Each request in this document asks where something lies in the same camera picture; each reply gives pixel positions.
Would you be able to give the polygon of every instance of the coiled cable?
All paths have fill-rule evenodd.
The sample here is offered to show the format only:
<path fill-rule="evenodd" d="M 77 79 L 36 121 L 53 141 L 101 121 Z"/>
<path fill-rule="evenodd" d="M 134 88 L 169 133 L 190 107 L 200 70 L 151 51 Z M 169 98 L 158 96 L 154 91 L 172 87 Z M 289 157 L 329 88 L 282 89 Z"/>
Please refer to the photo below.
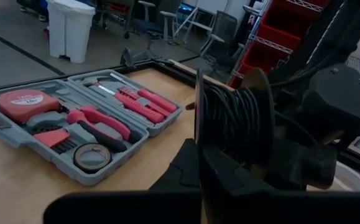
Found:
<path fill-rule="evenodd" d="M 211 85 L 204 91 L 203 102 L 200 138 L 246 167 L 251 166 L 260 133 L 259 107 L 252 91 L 248 88 L 230 91 L 221 85 Z"/>

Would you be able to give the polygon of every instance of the office chair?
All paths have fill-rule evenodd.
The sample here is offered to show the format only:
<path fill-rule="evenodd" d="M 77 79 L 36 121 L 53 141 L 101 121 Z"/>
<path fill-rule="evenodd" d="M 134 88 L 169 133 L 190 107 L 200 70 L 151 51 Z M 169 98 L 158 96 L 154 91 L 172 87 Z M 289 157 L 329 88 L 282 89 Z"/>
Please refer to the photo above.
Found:
<path fill-rule="evenodd" d="M 217 11 L 213 30 L 200 54 L 200 57 L 205 59 L 213 69 L 209 75 L 217 74 L 222 76 L 217 72 L 219 67 L 231 70 L 235 66 L 237 57 L 244 48 L 243 44 L 238 43 L 238 50 L 233 55 L 229 54 L 237 25 L 238 20 L 235 17 L 225 12 Z"/>
<path fill-rule="evenodd" d="M 148 37 L 148 46 L 146 51 L 132 56 L 133 58 L 154 58 L 155 55 L 151 52 L 150 46 L 155 40 L 164 40 L 169 42 L 169 36 L 173 36 L 177 24 L 177 11 L 182 0 L 161 0 L 156 9 L 156 20 L 151 22 L 149 20 L 149 9 L 156 7 L 155 4 L 145 1 L 138 1 L 145 7 L 145 18 L 134 19 L 132 22 L 133 33 L 146 34 Z M 124 38 L 129 37 L 129 31 L 124 34 Z"/>

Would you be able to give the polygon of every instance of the pedal bin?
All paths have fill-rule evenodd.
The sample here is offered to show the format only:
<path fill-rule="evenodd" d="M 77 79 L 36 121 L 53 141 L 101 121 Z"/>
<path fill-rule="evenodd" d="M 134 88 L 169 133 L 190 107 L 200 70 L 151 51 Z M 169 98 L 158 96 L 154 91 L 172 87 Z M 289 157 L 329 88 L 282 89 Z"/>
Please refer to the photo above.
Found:
<path fill-rule="evenodd" d="M 76 0 L 48 0 L 50 55 L 66 55 L 71 62 L 86 58 L 95 8 Z"/>

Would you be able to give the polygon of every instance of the table surface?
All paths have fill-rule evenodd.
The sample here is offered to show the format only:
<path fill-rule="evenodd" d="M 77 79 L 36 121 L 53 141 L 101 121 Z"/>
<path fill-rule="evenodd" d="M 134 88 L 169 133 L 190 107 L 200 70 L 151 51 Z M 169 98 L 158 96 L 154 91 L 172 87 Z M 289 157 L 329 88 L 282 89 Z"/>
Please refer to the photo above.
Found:
<path fill-rule="evenodd" d="M 183 106 L 195 100 L 193 88 L 154 69 L 129 76 Z M 71 192 L 148 189 L 165 172 L 184 139 L 193 137 L 193 117 L 193 111 L 184 111 L 173 125 L 150 138 L 136 155 L 94 187 L 75 182 L 28 147 L 14 149 L 0 140 L 0 223 L 42 223 L 47 205 Z"/>

